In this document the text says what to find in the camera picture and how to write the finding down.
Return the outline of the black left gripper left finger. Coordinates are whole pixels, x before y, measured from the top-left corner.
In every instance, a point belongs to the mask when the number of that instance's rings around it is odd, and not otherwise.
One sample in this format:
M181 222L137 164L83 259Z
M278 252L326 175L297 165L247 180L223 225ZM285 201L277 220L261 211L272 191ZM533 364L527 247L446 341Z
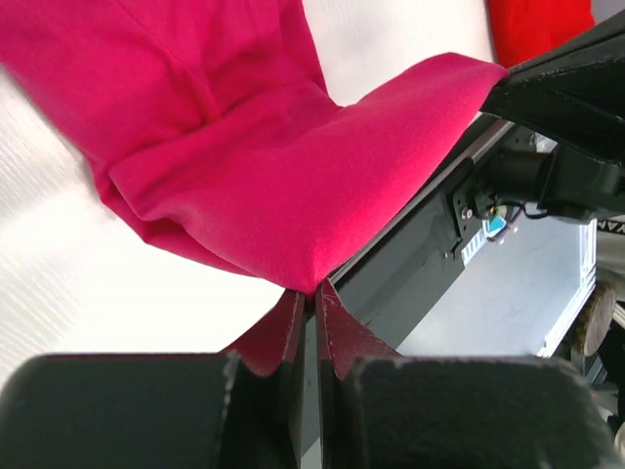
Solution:
M58 354L1 393L5 468L296 468L305 298L219 353Z

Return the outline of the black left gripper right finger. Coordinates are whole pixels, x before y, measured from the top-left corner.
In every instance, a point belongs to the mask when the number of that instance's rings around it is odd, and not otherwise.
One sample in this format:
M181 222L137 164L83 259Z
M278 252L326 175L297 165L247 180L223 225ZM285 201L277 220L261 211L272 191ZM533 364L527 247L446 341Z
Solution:
M620 468L586 381L525 357L405 357L315 294L325 468Z

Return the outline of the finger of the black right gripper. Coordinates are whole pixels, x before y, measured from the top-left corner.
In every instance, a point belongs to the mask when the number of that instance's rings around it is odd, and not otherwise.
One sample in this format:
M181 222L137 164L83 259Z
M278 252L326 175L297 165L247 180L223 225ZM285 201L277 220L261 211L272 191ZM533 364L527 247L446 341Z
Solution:
M510 69L481 107L591 155L624 160L624 14Z

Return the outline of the pink t shirt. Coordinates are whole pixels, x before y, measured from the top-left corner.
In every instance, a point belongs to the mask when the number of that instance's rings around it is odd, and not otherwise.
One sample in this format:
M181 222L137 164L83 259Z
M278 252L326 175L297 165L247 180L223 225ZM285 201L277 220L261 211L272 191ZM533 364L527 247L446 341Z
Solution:
M145 242L305 293L507 76L448 53L340 107L298 1L5 1L1 63Z

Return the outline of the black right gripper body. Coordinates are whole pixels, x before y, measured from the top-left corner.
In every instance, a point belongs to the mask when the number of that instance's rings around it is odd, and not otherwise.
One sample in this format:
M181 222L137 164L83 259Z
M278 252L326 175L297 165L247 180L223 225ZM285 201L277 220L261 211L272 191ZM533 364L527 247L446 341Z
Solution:
M549 152L500 144L477 165L474 212L499 206L578 224L622 216L624 164L561 144Z

